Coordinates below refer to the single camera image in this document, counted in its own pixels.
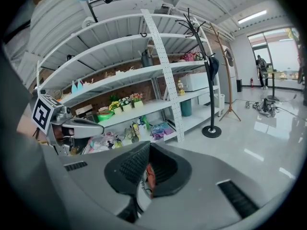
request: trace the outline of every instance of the yellow bottle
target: yellow bottle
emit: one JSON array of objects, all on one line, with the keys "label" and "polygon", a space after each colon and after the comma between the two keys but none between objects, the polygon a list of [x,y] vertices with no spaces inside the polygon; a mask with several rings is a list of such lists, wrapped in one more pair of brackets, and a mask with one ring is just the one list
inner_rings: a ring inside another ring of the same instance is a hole
[{"label": "yellow bottle", "polygon": [[179,95],[185,94],[184,89],[183,89],[183,83],[180,80],[178,80],[178,89],[179,89]]},{"label": "yellow bottle", "polygon": [[140,130],[139,130],[138,124],[132,122],[132,127],[133,127],[133,130],[134,130],[134,133],[135,133],[136,136],[140,139],[141,136],[140,136]]}]

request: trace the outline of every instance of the black trash bin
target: black trash bin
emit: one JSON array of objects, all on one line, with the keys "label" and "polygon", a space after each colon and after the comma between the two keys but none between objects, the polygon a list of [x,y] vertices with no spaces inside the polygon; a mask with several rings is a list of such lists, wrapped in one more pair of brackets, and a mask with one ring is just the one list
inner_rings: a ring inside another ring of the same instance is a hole
[{"label": "black trash bin", "polygon": [[236,81],[236,90],[242,92],[242,79]]}]

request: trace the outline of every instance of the blue spray bottle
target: blue spray bottle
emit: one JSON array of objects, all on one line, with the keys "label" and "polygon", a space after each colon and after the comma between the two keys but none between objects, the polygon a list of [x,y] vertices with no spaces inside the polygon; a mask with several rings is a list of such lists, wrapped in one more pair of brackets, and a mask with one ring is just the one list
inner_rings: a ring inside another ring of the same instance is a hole
[{"label": "blue spray bottle", "polygon": [[83,89],[83,85],[82,85],[82,83],[81,83],[81,79],[78,79],[77,89],[78,89],[78,90]]},{"label": "blue spray bottle", "polygon": [[75,85],[75,83],[72,81],[72,85],[71,85],[71,93],[73,94],[73,93],[75,93],[75,92],[77,92],[77,86]]}]

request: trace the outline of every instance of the glossy white floor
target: glossy white floor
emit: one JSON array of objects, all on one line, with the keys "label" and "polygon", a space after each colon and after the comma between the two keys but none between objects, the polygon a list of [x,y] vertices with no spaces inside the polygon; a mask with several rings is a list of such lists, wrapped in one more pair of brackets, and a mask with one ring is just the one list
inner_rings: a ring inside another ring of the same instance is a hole
[{"label": "glossy white floor", "polygon": [[[238,99],[261,101],[260,98],[272,94],[272,89],[243,88]],[[303,119],[282,111],[275,117],[266,117],[255,109],[246,109],[246,101],[236,100],[233,109],[242,119],[239,122],[233,113],[228,114],[215,124],[222,129],[218,138],[207,138],[201,129],[209,121],[185,133],[185,140],[177,143],[175,139],[168,145],[215,156],[245,175],[253,178],[264,189],[268,199],[291,186],[299,175],[302,161],[305,160],[307,147],[307,107],[303,106],[300,92],[276,90],[275,96],[280,106]]]}]

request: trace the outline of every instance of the coat rack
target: coat rack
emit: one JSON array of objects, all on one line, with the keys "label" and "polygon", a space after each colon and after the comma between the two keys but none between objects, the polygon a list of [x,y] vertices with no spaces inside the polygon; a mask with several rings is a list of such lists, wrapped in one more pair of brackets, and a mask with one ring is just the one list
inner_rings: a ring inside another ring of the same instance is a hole
[{"label": "coat rack", "polygon": [[201,26],[205,23],[203,22],[202,24],[200,24],[196,30],[194,28],[194,25],[190,19],[190,9],[188,8],[188,16],[186,16],[186,14],[183,14],[184,17],[186,18],[186,21],[184,20],[176,20],[176,22],[179,22],[180,25],[188,28],[190,30],[190,33],[192,33],[192,35],[190,36],[186,36],[186,37],[195,37],[196,41],[198,43],[198,46],[200,47],[201,53],[204,56],[204,63],[205,63],[205,68],[206,68],[206,72],[207,72],[207,77],[208,77],[208,82],[209,82],[209,92],[210,92],[210,101],[211,101],[211,119],[210,119],[210,125],[206,126],[202,129],[202,134],[206,137],[209,138],[217,138],[221,135],[222,130],[218,127],[214,125],[214,92],[213,92],[213,83],[212,83],[212,79],[210,76],[210,67],[207,58],[209,58],[208,55],[206,55],[205,49],[202,45],[200,36],[198,35],[198,32],[201,28]]},{"label": "coat rack", "polygon": [[220,119],[220,121],[223,119],[223,117],[225,117],[228,113],[230,113],[230,112],[233,112],[235,115],[236,115],[236,117],[240,120],[240,122],[241,122],[241,119],[239,118],[239,116],[235,113],[235,111],[232,109],[232,86],[231,86],[231,84],[230,84],[230,73],[229,73],[229,68],[228,68],[228,62],[227,62],[227,59],[226,59],[226,55],[225,55],[225,52],[224,52],[224,49],[223,49],[223,46],[222,46],[222,43],[221,43],[221,41],[220,41],[220,37],[219,37],[219,32],[217,32],[216,30],[215,30],[215,28],[213,27],[213,25],[210,23],[210,25],[211,25],[211,28],[213,29],[213,31],[214,31],[214,34],[215,34],[215,36],[216,36],[216,38],[217,38],[217,41],[218,41],[218,43],[219,43],[219,45],[220,45],[220,47],[221,47],[221,51],[222,51],[222,54],[223,54],[223,58],[224,58],[224,61],[225,61],[225,66],[226,66],[226,71],[227,71],[227,79],[228,79],[228,90],[229,90],[229,107],[228,107],[228,110],[227,110],[227,112],[225,112],[224,113],[224,115],[222,116],[222,118]]}]

